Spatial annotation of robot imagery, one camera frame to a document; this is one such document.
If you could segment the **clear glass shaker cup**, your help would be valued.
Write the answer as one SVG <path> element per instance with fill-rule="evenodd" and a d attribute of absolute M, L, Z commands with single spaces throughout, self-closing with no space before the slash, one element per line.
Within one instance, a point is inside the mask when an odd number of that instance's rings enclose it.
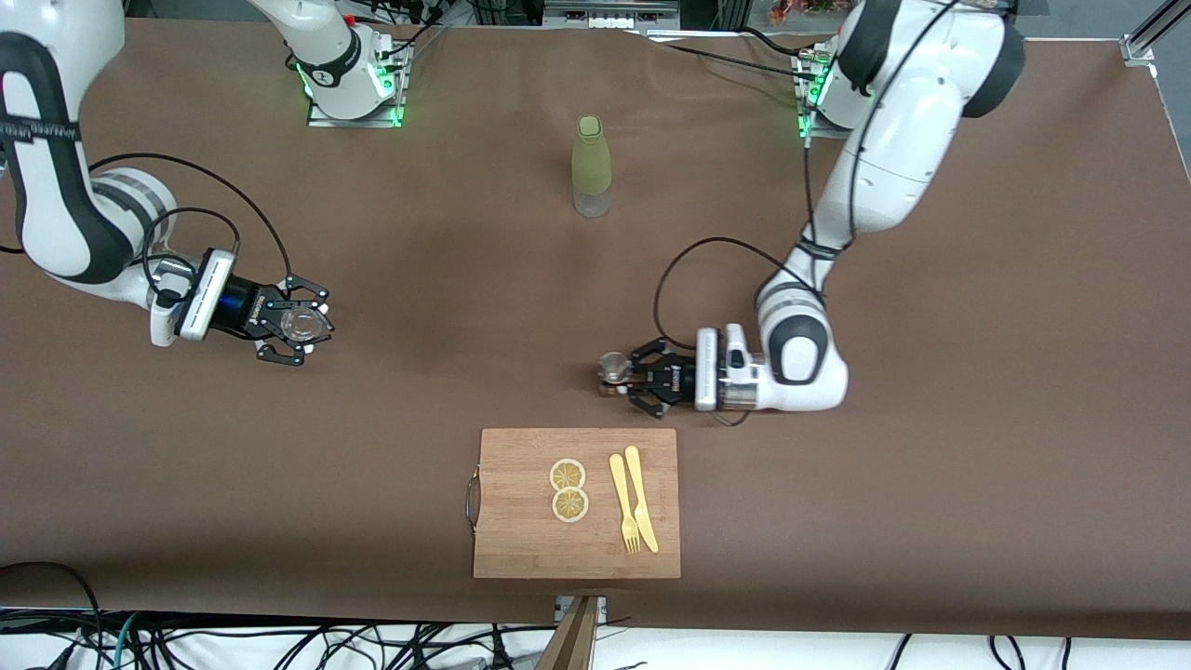
<path fill-rule="evenodd" d="M 328 314 L 320 308 L 308 308 L 308 306 L 286 309 L 280 317 L 279 327 L 283 339 L 292 347 L 314 346 L 330 338 L 333 331 Z"/>

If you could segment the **steel jigger measuring cup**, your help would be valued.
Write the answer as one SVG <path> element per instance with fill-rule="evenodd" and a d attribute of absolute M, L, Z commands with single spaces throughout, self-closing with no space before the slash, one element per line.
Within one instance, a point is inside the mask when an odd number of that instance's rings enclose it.
<path fill-rule="evenodd" d="M 609 352 L 598 361 L 599 392 L 607 397 L 625 397 L 636 377 L 636 368 L 625 353 Z"/>

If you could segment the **yellow plastic knife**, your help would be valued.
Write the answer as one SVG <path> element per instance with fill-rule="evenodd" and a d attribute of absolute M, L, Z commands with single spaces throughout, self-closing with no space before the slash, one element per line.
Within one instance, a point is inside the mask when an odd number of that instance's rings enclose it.
<path fill-rule="evenodd" d="M 648 547 L 648 550 L 650 550 L 651 553 L 657 553 L 660 547 L 657 544 L 656 533 L 651 528 L 651 516 L 649 513 L 649 506 L 644 491 L 644 470 L 642 467 L 638 446 L 634 445 L 628 446 L 624 450 L 624 458 L 626 461 L 629 475 L 636 496 L 634 519 L 637 525 L 638 536 L 641 540 L 644 543 L 644 546 Z"/>

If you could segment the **yellow plastic fork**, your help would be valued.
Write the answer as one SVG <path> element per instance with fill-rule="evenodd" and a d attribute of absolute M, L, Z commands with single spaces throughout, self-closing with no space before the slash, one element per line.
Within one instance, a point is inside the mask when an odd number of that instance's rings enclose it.
<path fill-rule="evenodd" d="M 609 455 L 609 470 L 621 505 L 621 534 L 628 553 L 641 551 L 641 531 L 634 516 L 628 490 L 628 467 L 621 453 Z"/>

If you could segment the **wooden cutting board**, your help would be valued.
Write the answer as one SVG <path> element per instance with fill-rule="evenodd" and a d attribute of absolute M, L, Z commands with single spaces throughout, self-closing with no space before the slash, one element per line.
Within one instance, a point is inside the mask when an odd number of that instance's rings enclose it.
<path fill-rule="evenodd" d="M 659 552 L 628 553 L 609 455 L 638 446 Z M 582 463 L 590 511 L 561 522 L 551 512 L 554 462 Z M 632 512 L 636 506 L 628 470 Z M 469 490 L 479 580 L 676 580 L 681 575 L 679 459 L 672 428 L 485 428 Z"/>

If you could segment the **brown table cover sheet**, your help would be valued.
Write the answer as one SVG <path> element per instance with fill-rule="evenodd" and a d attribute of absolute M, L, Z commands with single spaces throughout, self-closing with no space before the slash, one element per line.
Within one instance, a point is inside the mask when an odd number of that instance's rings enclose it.
<path fill-rule="evenodd" d="M 475 580 L 482 428 L 650 428 L 596 390 L 690 242 L 782 256 L 804 221 L 790 86 L 628 33 L 455 29 L 401 129 L 314 129 L 269 24 L 127 21 L 87 156 L 247 190 L 336 332 L 303 368 L 0 256 L 0 601 L 547 621 L 562 582 Z M 599 117 L 607 215 L 570 148 Z M 607 586 L 636 626 L 1191 637 L 1191 182 L 1156 81 L 1031 40 L 909 221 L 828 281 L 838 409 L 698 412 L 681 575 Z"/>

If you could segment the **olive green bottle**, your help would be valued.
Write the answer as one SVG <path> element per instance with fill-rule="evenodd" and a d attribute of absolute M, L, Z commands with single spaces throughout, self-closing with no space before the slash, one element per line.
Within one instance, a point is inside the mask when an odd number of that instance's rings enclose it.
<path fill-rule="evenodd" d="M 570 148 L 570 194 L 580 215 L 607 215 L 612 196 L 611 154 L 599 117 L 582 115 Z"/>

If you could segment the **grey power strip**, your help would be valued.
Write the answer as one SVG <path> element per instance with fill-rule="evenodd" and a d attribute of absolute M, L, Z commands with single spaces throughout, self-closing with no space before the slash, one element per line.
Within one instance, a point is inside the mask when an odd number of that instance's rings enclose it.
<path fill-rule="evenodd" d="M 543 0 L 542 26 L 676 31 L 681 10 L 679 0 Z"/>

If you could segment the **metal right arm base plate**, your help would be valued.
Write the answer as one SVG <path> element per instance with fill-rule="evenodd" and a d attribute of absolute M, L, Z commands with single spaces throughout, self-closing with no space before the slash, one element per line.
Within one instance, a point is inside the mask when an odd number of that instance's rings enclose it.
<path fill-rule="evenodd" d="M 391 35 L 354 33 L 360 42 L 353 67 L 328 68 L 297 60 L 308 98 L 311 127 L 399 129 L 404 126 L 412 56 Z"/>

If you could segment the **wooden post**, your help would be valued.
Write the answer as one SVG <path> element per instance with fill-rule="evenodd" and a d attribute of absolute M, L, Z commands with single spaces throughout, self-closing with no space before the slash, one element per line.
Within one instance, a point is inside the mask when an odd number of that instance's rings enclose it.
<path fill-rule="evenodd" d="M 604 615 L 604 597 L 570 597 L 561 624 L 553 632 L 534 670 L 591 670 L 596 633 Z"/>

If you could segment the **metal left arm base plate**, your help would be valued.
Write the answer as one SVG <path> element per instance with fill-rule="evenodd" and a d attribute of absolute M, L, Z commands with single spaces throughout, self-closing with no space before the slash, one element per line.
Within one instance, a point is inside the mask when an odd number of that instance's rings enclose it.
<path fill-rule="evenodd" d="M 846 139 L 858 123 L 858 98 L 834 56 L 829 44 L 819 43 L 791 57 L 799 133 L 807 145 L 811 139 Z"/>

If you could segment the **aluminium frame corner bracket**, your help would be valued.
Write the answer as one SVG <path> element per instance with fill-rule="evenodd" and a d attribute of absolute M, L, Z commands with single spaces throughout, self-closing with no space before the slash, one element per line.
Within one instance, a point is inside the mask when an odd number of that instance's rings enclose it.
<path fill-rule="evenodd" d="M 1191 0 L 1162 0 L 1143 21 L 1118 40 L 1120 55 L 1127 67 L 1147 67 L 1153 63 L 1154 46 L 1180 21 L 1191 17 Z"/>

